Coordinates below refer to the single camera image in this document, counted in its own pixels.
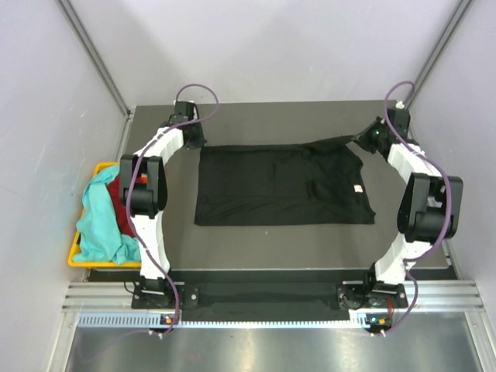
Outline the black t-shirt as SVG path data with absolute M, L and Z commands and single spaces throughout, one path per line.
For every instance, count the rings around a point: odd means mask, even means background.
M 198 166 L 198 226 L 373 225 L 351 136 L 311 143 L 208 146 Z

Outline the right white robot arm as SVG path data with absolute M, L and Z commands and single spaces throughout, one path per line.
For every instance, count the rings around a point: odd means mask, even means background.
M 446 176 L 408 138 L 410 113 L 395 106 L 386 110 L 353 141 L 369 153 L 379 153 L 405 182 L 397 215 L 398 234 L 385 255 L 375 262 L 361 288 L 363 300 L 377 307 L 399 292 L 406 274 L 432 248 L 452 238 L 460 219 L 463 181 Z

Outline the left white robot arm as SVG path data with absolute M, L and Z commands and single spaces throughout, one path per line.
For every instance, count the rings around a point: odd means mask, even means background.
M 162 308 L 171 305 L 176 296 L 174 286 L 164 281 L 171 268 L 162 228 L 168 198 L 165 165 L 182 148 L 196 149 L 205 144 L 197 105 L 193 101 L 176 101 L 169 119 L 146 145 L 120 159 L 119 198 L 138 240 L 140 276 L 156 281 L 148 295 Z

